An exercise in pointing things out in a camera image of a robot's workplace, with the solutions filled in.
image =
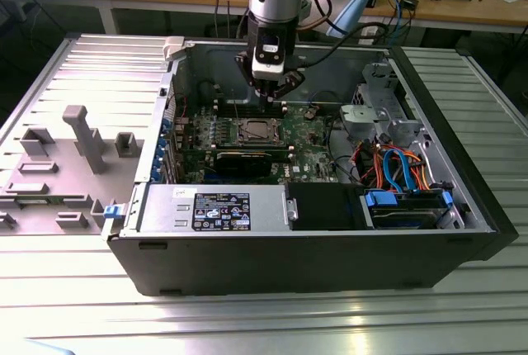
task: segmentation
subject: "power cable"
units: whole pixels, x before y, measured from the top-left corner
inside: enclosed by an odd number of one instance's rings
[[[383,29],[383,33],[380,34],[380,35],[355,35],[355,33],[357,33],[358,31],[362,30],[362,29],[365,29],[366,27],[370,27],[370,26],[377,26],[379,27],[380,29]],[[315,66],[316,64],[320,64],[321,62],[323,62],[326,58],[328,58],[331,54],[333,54],[339,47],[341,47],[345,41],[349,40],[349,39],[355,39],[355,40],[379,40],[383,37],[385,37],[385,35],[387,35],[387,33],[389,32],[389,27],[387,25],[385,25],[384,23],[382,22],[367,22],[367,23],[361,23],[360,25],[357,25],[354,27],[354,29],[352,29],[351,31],[349,31],[346,35],[344,35],[341,39],[339,39],[339,41],[333,45],[333,47],[328,50],[324,55],[322,55],[320,58],[316,59],[314,62],[302,62],[300,64],[300,68],[311,68],[312,66]]]

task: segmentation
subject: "grooved aluminum surface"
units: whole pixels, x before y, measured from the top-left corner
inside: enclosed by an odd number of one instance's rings
[[[442,54],[435,60],[448,62],[447,67],[470,67],[454,52]],[[444,85],[427,82],[432,88]],[[470,85],[460,87],[471,89],[466,94],[479,92],[477,103],[454,102],[448,95],[462,92],[451,88],[437,98],[447,116],[492,112],[504,120],[499,122],[519,127],[507,120],[512,117],[507,105],[484,85]],[[489,122],[471,115],[448,120],[460,127],[458,136],[477,165],[488,170],[485,175],[496,179],[489,179],[492,189],[503,197],[520,238],[488,262],[464,264],[433,289],[145,297],[99,236],[0,237],[2,334],[90,355],[526,353],[528,187],[517,180],[521,173],[510,175],[500,167],[512,170],[526,163],[528,141],[520,127],[496,133],[479,125],[465,129],[466,123]]]
[[[528,222],[526,119],[473,59],[454,50],[404,50],[512,223]]]

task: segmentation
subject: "metal bracket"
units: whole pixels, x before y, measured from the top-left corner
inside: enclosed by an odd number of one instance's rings
[[[296,89],[304,82],[304,80],[304,75],[297,70],[292,70],[291,72],[286,73],[284,85],[273,93],[273,97],[275,99],[283,97],[286,93],[292,92],[294,89]]]
[[[295,198],[286,201],[286,214],[288,215],[289,221],[296,221],[297,219],[299,219],[299,212],[297,211],[297,200]]]
[[[416,139],[422,128],[423,124],[420,121],[392,120],[387,127],[387,132],[395,144],[408,147]]]

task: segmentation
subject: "blue latch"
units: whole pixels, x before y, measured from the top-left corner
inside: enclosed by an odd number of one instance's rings
[[[442,198],[444,198],[444,201],[448,206],[453,205],[453,197],[449,192],[442,192]]]
[[[368,207],[398,205],[398,199],[392,192],[368,192],[365,199]]]
[[[125,217],[126,204],[115,204],[105,206],[103,216],[105,219],[123,219]]]
[[[162,119],[162,132],[167,132],[172,128],[172,123],[167,119]]]

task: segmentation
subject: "metal worktable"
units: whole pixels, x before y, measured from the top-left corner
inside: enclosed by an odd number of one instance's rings
[[[142,139],[150,90],[165,81],[164,39],[81,41],[60,46],[0,131],[0,184],[22,152],[16,138],[24,126],[48,123],[45,113],[61,112],[67,99],[104,118],[103,137],[122,125]],[[99,235],[0,236],[2,335],[94,355],[528,351],[526,120],[471,58],[405,51],[520,234],[497,256],[466,263],[427,290],[145,297]],[[110,56],[113,65],[101,63]],[[109,82],[106,89],[81,92],[76,81],[93,70]]]

